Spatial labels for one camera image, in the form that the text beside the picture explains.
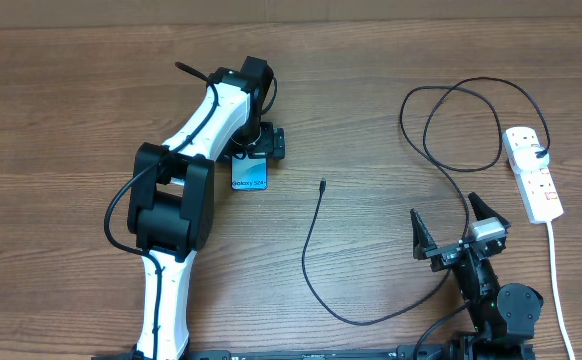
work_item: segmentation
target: wooden surface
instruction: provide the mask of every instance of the wooden surface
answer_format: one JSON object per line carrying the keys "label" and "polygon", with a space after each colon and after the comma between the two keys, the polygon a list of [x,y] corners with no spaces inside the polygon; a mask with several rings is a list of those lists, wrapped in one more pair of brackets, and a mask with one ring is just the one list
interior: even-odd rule
{"label": "wooden surface", "polygon": [[[326,177],[307,255],[325,301],[367,320],[433,288],[442,274],[412,259],[409,209],[440,245],[458,239],[463,214],[449,184],[398,134],[396,115],[416,86],[483,75],[523,86],[546,115],[566,211],[555,222],[562,306],[582,360],[582,18],[0,31],[0,359],[87,359],[131,348],[142,321],[142,265],[106,242],[105,208],[140,144],[171,136],[200,103],[204,86],[173,62],[209,73],[238,68],[246,55],[267,59],[279,79],[267,120],[285,129],[287,158],[270,168],[264,192],[232,192],[228,170],[217,169],[214,227],[191,283],[193,350],[391,348],[414,343],[455,308],[449,281],[399,318],[340,323],[311,296],[300,254]],[[505,129],[540,133],[513,89],[471,88],[491,99]],[[439,95],[409,104],[414,139]],[[475,166],[494,156],[498,138],[481,102],[453,95],[434,121],[430,147],[441,161]],[[565,359],[546,230],[528,223],[511,170],[501,159],[453,176],[513,223],[494,268],[502,284],[544,295],[534,344],[539,359]],[[113,230],[132,244],[126,205]],[[463,314],[431,341],[469,326]]]}
{"label": "wooden surface", "polygon": [[0,29],[582,16],[582,0],[0,0]]}

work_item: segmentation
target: power outlet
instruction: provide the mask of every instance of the power outlet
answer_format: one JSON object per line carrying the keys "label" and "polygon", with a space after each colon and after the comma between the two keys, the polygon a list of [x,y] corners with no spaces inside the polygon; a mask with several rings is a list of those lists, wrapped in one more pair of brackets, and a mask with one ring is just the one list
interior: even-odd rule
{"label": "power outlet", "polygon": [[543,148],[535,131],[527,127],[511,128],[502,135],[502,141],[529,222],[542,224],[562,215],[564,210],[549,172],[549,155],[536,157]]}

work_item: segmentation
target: white cable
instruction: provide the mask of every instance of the white cable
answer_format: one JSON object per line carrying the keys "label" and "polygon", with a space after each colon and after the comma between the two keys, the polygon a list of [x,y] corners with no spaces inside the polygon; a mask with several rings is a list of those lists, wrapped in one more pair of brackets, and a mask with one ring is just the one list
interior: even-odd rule
{"label": "white cable", "polygon": [[560,305],[560,294],[558,294],[558,274],[555,265],[555,240],[553,239],[553,226],[551,221],[547,221],[547,233],[549,234],[549,261],[551,263],[551,287],[553,289],[553,301],[555,302],[555,312],[558,315],[558,325],[564,339],[564,345],[567,347],[569,360],[576,360],[573,348],[571,347],[571,340],[567,334],[567,328],[564,326],[564,319],[562,318],[562,306]]}

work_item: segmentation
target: tabletop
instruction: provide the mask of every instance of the tabletop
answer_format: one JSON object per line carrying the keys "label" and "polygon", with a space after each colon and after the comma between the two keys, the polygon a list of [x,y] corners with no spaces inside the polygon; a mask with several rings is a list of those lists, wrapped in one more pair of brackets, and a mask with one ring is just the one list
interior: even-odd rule
{"label": "tabletop", "polygon": [[[511,80],[537,101],[551,134],[551,171],[565,214],[554,222],[566,326],[582,359],[582,18],[196,25],[0,31],[0,359],[87,359],[128,351],[142,324],[137,257],[111,247],[104,211],[130,178],[143,142],[161,143],[200,104],[204,73],[266,59],[279,83],[265,116],[286,134],[286,159],[269,188],[232,192],[218,165],[215,218],[197,256],[188,322],[193,350],[387,349],[412,344],[461,303],[454,279],[416,309],[373,326],[344,324],[312,296],[300,256],[328,181],[307,252],[323,299],[353,320],[381,317],[429,292],[442,273],[412,258],[409,210],[439,245],[459,239],[463,211],[447,180],[411,149],[397,125],[407,92],[474,76]],[[503,129],[530,126],[532,106],[506,85],[487,96]],[[440,92],[414,95],[406,130],[421,146]],[[496,156],[484,103],[452,94],[428,145],[454,166]],[[513,226],[492,259],[501,284],[545,299],[533,340],[539,359],[565,359],[551,296],[546,229],[529,224],[506,156],[452,173]],[[128,200],[113,217],[126,244]],[[429,342],[470,329],[461,314]]]}

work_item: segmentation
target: power strip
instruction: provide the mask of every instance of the power strip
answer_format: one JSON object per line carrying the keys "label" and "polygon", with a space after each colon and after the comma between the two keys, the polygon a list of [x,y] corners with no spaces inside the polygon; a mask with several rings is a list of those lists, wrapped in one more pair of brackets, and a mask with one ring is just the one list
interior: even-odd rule
{"label": "power strip", "polygon": [[549,235],[549,259],[551,266],[551,287],[558,325],[564,339],[564,345],[570,360],[575,360],[575,354],[562,317],[562,306],[558,293],[558,279],[555,261],[555,240],[551,220],[564,213],[562,203],[555,189],[555,184],[549,172],[549,154],[538,157],[537,153],[544,150],[540,146],[538,135],[528,127],[514,127],[502,135],[502,142],[507,150],[511,169],[515,174],[522,202],[527,211],[529,222],[546,224]]}

